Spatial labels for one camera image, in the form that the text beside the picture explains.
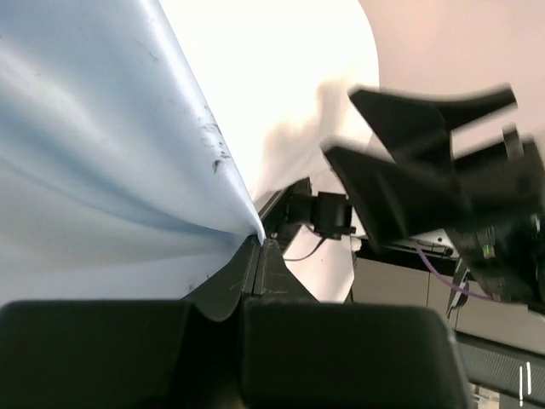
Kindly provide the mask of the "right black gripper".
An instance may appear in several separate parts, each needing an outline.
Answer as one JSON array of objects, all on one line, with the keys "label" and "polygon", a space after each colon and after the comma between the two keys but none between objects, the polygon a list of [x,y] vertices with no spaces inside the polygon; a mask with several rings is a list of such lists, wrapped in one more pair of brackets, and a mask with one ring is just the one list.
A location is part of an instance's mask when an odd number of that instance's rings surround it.
[{"label": "right black gripper", "polygon": [[498,302],[544,301],[544,164],[531,136],[514,127],[502,140],[455,160],[462,185],[477,200],[471,207],[448,177],[417,164],[397,165],[330,139],[321,149],[346,190],[371,248],[441,228],[473,279]]}]

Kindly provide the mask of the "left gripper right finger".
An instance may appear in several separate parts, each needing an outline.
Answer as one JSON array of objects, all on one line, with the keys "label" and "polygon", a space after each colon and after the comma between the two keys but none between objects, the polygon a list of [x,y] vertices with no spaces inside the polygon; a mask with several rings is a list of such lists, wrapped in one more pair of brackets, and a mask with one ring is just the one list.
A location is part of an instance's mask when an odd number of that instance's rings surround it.
[{"label": "left gripper right finger", "polygon": [[241,252],[240,394],[249,408],[469,408],[456,338],[429,308],[319,303],[273,241]]}]

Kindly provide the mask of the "light blue pillowcase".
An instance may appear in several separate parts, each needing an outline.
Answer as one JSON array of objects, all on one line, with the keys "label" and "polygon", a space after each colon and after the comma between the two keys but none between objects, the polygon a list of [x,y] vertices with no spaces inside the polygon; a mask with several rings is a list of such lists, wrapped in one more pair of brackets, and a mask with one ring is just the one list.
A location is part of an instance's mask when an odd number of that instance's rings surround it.
[{"label": "light blue pillowcase", "polygon": [[2,2],[2,303],[179,299],[263,235],[159,2]]}]

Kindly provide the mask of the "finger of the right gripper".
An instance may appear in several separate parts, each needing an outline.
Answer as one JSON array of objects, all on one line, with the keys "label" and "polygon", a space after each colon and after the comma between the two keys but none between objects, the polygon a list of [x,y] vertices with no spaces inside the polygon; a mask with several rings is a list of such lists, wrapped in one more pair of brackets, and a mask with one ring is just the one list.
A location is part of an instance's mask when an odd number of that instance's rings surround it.
[{"label": "finger of the right gripper", "polygon": [[450,100],[359,88],[349,99],[397,162],[453,168],[453,130],[516,105],[509,85]]}]

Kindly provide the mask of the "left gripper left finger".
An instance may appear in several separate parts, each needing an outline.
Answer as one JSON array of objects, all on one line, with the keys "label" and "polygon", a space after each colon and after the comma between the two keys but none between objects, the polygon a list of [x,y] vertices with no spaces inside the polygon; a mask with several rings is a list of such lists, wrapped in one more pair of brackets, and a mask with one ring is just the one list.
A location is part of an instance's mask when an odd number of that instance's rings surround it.
[{"label": "left gripper left finger", "polygon": [[4,408],[241,408],[238,307],[248,238],[187,298],[12,302],[1,311]]}]

